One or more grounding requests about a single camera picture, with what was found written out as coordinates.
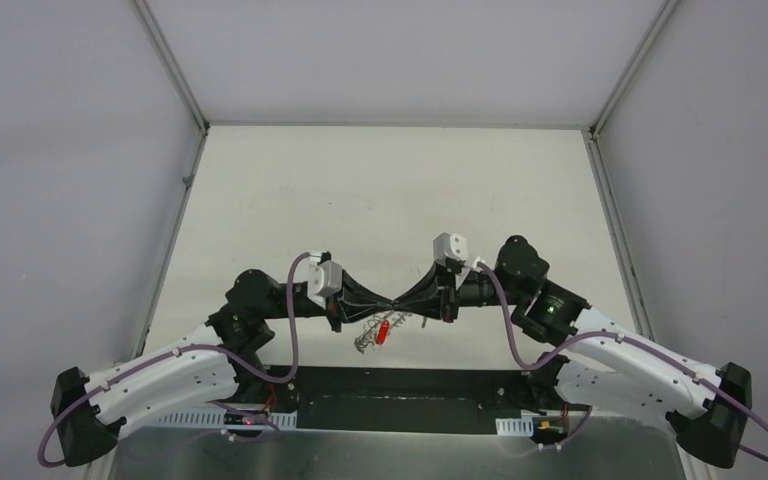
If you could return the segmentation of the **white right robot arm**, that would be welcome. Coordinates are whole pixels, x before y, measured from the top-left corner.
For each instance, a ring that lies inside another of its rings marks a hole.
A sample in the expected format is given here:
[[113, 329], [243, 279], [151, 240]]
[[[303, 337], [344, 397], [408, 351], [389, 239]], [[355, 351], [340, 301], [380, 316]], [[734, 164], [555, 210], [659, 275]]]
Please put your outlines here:
[[440, 234], [433, 252], [429, 272], [392, 300], [395, 310], [452, 322], [463, 307], [499, 306], [534, 407], [617, 413], [672, 435], [700, 461], [734, 466], [751, 408], [746, 369], [698, 362], [626, 329], [549, 280], [548, 262], [521, 235], [492, 267], [457, 234]]

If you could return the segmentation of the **red key tag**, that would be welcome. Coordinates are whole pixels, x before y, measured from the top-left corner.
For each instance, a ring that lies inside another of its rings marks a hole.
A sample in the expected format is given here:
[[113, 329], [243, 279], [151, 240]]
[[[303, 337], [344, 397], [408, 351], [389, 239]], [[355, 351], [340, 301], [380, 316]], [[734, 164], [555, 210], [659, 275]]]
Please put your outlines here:
[[389, 321], [382, 321], [379, 325], [378, 332], [375, 336], [375, 344], [377, 346], [383, 345], [388, 338], [391, 324]]

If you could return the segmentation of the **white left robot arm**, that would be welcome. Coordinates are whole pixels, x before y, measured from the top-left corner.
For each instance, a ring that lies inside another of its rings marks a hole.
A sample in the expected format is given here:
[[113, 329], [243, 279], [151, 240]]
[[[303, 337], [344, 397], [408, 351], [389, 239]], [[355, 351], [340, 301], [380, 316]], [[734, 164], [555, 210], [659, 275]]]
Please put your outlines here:
[[284, 282], [246, 270], [225, 298], [204, 323], [163, 348], [95, 373], [78, 367], [61, 372], [51, 401], [53, 422], [38, 446], [39, 464], [89, 464], [149, 422], [193, 404], [232, 397], [253, 404], [265, 385], [294, 380], [297, 319], [324, 317], [338, 332], [393, 305], [355, 281], [327, 252], [299, 255]]

